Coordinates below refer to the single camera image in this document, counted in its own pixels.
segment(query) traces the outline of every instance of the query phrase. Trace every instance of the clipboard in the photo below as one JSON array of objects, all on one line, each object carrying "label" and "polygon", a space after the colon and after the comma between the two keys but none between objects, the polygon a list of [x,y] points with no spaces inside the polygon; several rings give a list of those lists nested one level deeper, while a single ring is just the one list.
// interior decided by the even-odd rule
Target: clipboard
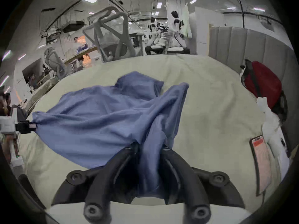
[{"label": "clipboard", "polygon": [[256,171],[256,196],[262,194],[271,184],[271,163],[268,148],[262,135],[250,140]]}]

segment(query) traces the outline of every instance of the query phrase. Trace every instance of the red bag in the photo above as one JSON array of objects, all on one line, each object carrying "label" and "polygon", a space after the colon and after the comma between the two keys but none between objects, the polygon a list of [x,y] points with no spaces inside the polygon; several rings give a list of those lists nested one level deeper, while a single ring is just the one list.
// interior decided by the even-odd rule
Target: red bag
[{"label": "red bag", "polygon": [[281,81],[262,63],[249,60],[245,60],[245,62],[246,68],[243,76],[245,76],[246,88],[256,97],[267,97],[268,106],[272,109],[280,99]]}]

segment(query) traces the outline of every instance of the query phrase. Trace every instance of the red backpack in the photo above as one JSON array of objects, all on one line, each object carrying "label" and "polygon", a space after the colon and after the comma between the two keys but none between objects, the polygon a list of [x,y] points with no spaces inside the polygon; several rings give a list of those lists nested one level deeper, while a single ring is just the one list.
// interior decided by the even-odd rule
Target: red backpack
[{"label": "red backpack", "polygon": [[245,59],[245,69],[241,77],[242,83],[256,97],[267,97],[270,109],[279,115],[282,121],[286,120],[287,103],[279,78],[260,62],[251,62]]}]

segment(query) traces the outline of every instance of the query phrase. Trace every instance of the orange label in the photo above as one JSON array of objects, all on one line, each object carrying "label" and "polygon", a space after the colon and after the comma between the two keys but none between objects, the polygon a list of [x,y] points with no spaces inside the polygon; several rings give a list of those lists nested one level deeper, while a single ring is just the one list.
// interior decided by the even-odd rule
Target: orange label
[{"label": "orange label", "polygon": [[253,142],[253,146],[256,147],[264,142],[264,139],[256,140]]}]

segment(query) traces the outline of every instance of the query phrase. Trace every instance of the blue towel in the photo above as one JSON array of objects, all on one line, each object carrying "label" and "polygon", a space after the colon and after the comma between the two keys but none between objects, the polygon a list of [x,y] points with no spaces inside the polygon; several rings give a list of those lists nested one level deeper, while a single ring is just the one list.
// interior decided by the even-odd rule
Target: blue towel
[{"label": "blue towel", "polygon": [[162,81],[136,71],[114,86],[69,92],[48,112],[34,112],[36,133],[54,152],[86,168],[105,165],[118,151],[138,142],[139,190],[159,188],[158,164],[164,145],[172,148],[189,85],[159,96]]}]

